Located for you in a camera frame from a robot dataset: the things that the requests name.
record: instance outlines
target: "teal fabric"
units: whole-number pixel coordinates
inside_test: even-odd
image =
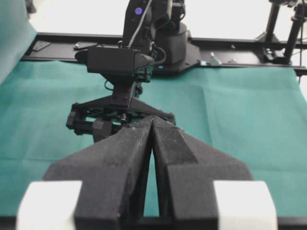
[[[24,0],[0,0],[0,84],[34,40]]]
[[[291,69],[192,69],[144,84],[141,99],[174,112],[186,133],[244,161],[279,216],[307,216],[307,104]],[[72,103],[110,95],[82,65],[20,62],[0,86],[0,215],[27,185],[93,143],[65,127]],[[145,214],[158,215],[154,161]]]

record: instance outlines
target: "metal stand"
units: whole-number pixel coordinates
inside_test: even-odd
[[[279,42],[278,38],[274,34],[275,25],[279,13],[280,5],[272,3],[271,12],[267,29],[263,34],[256,38],[259,42]]]
[[[271,62],[274,64],[291,64],[291,57],[292,57],[293,51],[297,43],[297,38],[300,32],[301,26],[306,21],[305,19],[306,12],[307,12],[307,9],[304,9],[303,3],[301,2],[298,3],[295,8],[295,16],[291,18],[291,20],[293,21],[293,25],[291,28],[291,32],[289,35],[289,39],[288,39],[284,54],[281,52],[281,50],[265,48],[263,50],[265,61]]]

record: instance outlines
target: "white foam block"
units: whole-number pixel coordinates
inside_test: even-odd
[[[270,191],[262,181],[214,181],[219,230],[277,230]]]
[[[17,230],[75,230],[82,181],[31,183],[17,213]]]

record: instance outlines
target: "blue led light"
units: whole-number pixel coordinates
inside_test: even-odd
[[[135,9],[135,13],[136,13],[137,15],[141,15],[141,14],[143,13],[143,9],[140,8],[140,7],[138,7],[138,8]]]

